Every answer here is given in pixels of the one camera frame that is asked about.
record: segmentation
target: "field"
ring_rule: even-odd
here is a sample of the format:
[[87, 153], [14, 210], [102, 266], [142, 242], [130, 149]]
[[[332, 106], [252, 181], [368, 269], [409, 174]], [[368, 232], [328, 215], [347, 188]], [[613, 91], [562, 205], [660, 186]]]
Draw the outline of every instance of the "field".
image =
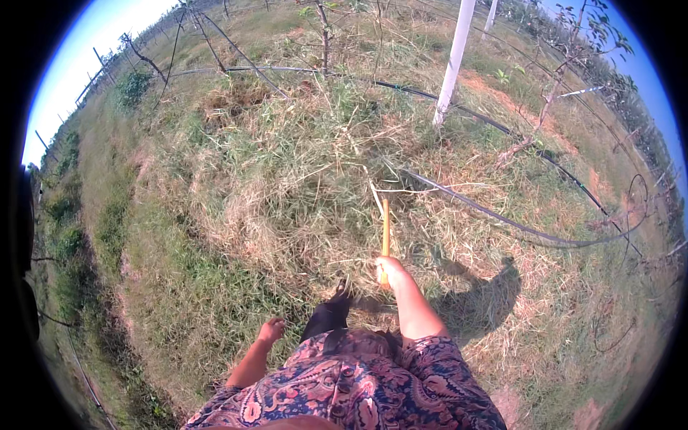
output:
[[[302, 9], [278, 3], [230, 19], [222, 6], [206, 13], [256, 64], [312, 68], [320, 34]], [[472, 25], [482, 28], [486, 11], [477, 12]], [[388, 3], [379, 18], [376, 5], [333, 12], [341, 20], [330, 69], [438, 94], [457, 13], [415, 0]], [[148, 42], [144, 53], [156, 64], [169, 65], [176, 30]], [[226, 67], [246, 65], [205, 30]], [[535, 55], [510, 24], [498, 22], [493, 32]], [[549, 77], [503, 42], [480, 36], [469, 34], [454, 100], [525, 133]], [[548, 51], [539, 61], [558, 64]], [[214, 66], [207, 44], [186, 25], [172, 73]], [[509, 77], [499, 79], [498, 70]], [[130, 72], [121, 61], [117, 81]], [[251, 72], [174, 76], [162, 97], [153, 76], [130, 105], [121, 86], [102, 85], [61, 129], [60, 162], [46, 158], [42, 171], [60, 173], [44, 186], [38, 248], [57, 261], [36, 263], [39, 307], [78, 321], [77, 355], [118, 427], [178, 426], [224, 382], [271, 316], [287, 321], [269, 358], [279, 366], [339, 279], [358, 297], [351, 326], [394, 328], [394, 302], [371, 267], [382, 228], [376, 193], [390, 201], [392, 255], [447, 323], [510, 428], [593, 429], [625, 416], [664, 348], [682, 273], [681, 252], [667, 257], [682, 233], [665, 199], [645, 205], [638, 181], [629, 191], [636, 173], [650, 197], [662, 191], [632, 144], [618, 151], [598, 118], [562, 98], [535, 148], [500, 169], [497, 156], [514, 137], [461, 111], [450, 111], [435, 131], [427, 99], [349, 78], [266, 75], [289, 100]], [[566, 82], [585, 87], [574, 74]], [[598, 96], [585, 99], [614, 132], [628, 134]], [[623, 239], [545, 246], [438, 191], [409, 188], [391, 167], [450, 184], [551, 235], [617, 235], [538, 149], [611, 214], [628, 214], [631, 227], [643, 221], [630, 234], [643, 258]], [[76, 407], [103, 427], [77, 379], [66, 331], [50, 324], [42, 344], [54, 373], [75, 375], [63, 389], [83, 392]]]

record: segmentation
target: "dry grass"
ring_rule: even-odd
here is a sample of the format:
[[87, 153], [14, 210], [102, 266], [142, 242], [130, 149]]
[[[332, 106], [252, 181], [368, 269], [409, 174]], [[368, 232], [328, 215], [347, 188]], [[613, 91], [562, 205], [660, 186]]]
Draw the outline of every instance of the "dry grass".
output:
[[[349, 17], [336, 32], [330, 62], [437, 93], [453, 24], [433, 13], [390, 10], [381, 44], [372, 14]], [[319, 43], [319, 35], [291, 5], [271, 7], [270, 14], [245, 12], [222, 25], [260, 63], [298, 67], [319, 57], [309, 45]], [[533, 51], [507, 28], [495, 31]], [[184, 38], [175, 70], [201, 67], [209, 58], [198, 47], [204, 42]], [[228, 48], [219, 39], [213, 45], [231, 63]], [[169, 47], [159, 47], [158, 58], [170, 55]], [[189, 64], [189, 58], [195, 60]], [[471, 34], [456, 98], [526, 129], [545, 77], [529, 69], [513, 74], [508, 85], [491, 78], [497, 68], [515, 64], [525, 62]], [[599, 234], [585, 227], [602, 219], [587, 197], [533, 154], [494, 169], [496, 155], [511, 141], [489, 125], [453, 113], [435, 133], [427, 100], [350, 80], [269, 76], [292, 103], [240, 72], [175, 78], [155, 111], [158, 86], [132, 116], [108, 110], [105, 96], [80, 113], [83, 223], [97, 237], [103, 209], [119, 202], [110, 190], [131, 198], [122, 222], [125, 264], [108, 268], [105, 277], [146, 381], [184, 411], [210, 396], [210, 386], [227, 375], [269, 316], [288, 321], [286, 339], [270, 357], [273, 366], [283, 361], [310, 310], [341, 277], [366, 303], [352, 310], [352, 325], [395, 326], [394, 302], [379, 290], [370, 267], [381, 241], [370, 183], [380, 190], [412, 184], [383, 157], [457, 184], [455, 190], [476, 202], [550, 234]], [[623, 135], [593, 95], [590, 104]], [[644, 164], [614, 154], [615, 141], [596, 121], [566, 99], [553, 107], [539, 139], [605, 205], [619, 209], [631, 166]], [[582, 249], [538, 246], [437, 191], [385, 195], [392, 255], [447, 322], [487, 391], [508, 385], [509, 396], [519, 398], [519, 423], [570, 427], [573, 411], [590, 398], [608, 399], [601, 407], [610, 412], [609, 422], [622, 416], [663, 347], [660, 334], [675, 292], [656, 300], [657, 292], [678, 266], [639, 266], [632, 251], [623, 258], [622, 241]], [[655, 216], [633, 237], [648, 256], [671, 246], [656, 223], [665, 214]], [[604, 234], [613, 232], [603, 226]], [[96, 241], [101, 265], [108, 261], [104, 249]], [[593, 323], [597, 344], [605, 346], [631, 317], [638, 323], [627, 339], [604, 354], [596, 351]]]

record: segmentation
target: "person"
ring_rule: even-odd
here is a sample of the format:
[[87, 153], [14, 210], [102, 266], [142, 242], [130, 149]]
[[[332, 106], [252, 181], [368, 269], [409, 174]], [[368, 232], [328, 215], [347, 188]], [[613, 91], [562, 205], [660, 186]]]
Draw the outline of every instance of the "person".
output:
[[401, 338], [349, 329], [343, 288], [317, 306], [296, 352], [266, 376], [284, 320], [270, 319], [226, 384], [183, 429], [505, 429], [447, 327], [398, 260], [376, 260], [396, 296]]

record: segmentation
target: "wooden handle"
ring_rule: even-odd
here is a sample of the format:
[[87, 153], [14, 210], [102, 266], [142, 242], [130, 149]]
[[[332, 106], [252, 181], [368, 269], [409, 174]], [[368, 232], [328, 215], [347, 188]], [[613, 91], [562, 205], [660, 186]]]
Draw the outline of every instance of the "wooden handle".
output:
[[[389, 200], [383, 200], [383, 256], [389, 257]], [[383, 286], [389, 285], [387, 273], [382, 273], [380, 283]]]

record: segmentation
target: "white pole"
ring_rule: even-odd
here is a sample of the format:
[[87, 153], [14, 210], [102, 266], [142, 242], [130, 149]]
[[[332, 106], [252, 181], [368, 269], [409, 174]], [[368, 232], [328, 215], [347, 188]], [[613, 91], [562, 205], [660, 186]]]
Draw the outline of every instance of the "white pole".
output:
[[[487, 16], [487, 22], [485, 23], [485, 33], [490, 31], [492, 26], [495, 24], [495, 13], [497, 12], [497, 0], [492, 0], [492, 6], [490, 6], [490, 14]], [[482, 34], [482, 40], [487, 39], [487, 34]]]
[[435, 127], [442, 125], [444, 115], [447, 114], [451, 95], [454, 92], [454, 84], [456, 84], [456, 76], [459, 74], [461, 58], [464, 56], [464, 47], [466, 47], [466, 39], [469, 36], [474, 7], [475, 0], [461, 0], [459, 19], [456, 21], [456, 31], [454, 32], [454, 42], [451, 43], [451, 55], [447, 63], [447, 71], [444, 73], [442, 91], [440, 91], [440, 97], [437, 100], [435, 118], [432, 121]]

